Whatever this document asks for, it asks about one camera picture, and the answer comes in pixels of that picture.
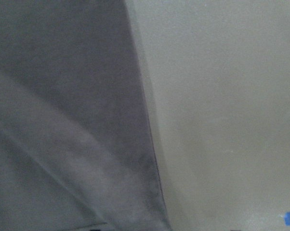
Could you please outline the brown t-shirt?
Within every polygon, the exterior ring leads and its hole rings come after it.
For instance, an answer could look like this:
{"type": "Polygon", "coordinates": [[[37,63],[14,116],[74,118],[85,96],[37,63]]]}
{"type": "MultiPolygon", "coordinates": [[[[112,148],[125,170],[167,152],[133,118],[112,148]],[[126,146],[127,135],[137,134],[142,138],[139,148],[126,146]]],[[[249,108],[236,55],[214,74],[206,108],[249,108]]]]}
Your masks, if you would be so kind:
{"type": "Polygon", "coordinates": [[[169,231],[123,0],[0,0],[0,231],[169,231]]]}

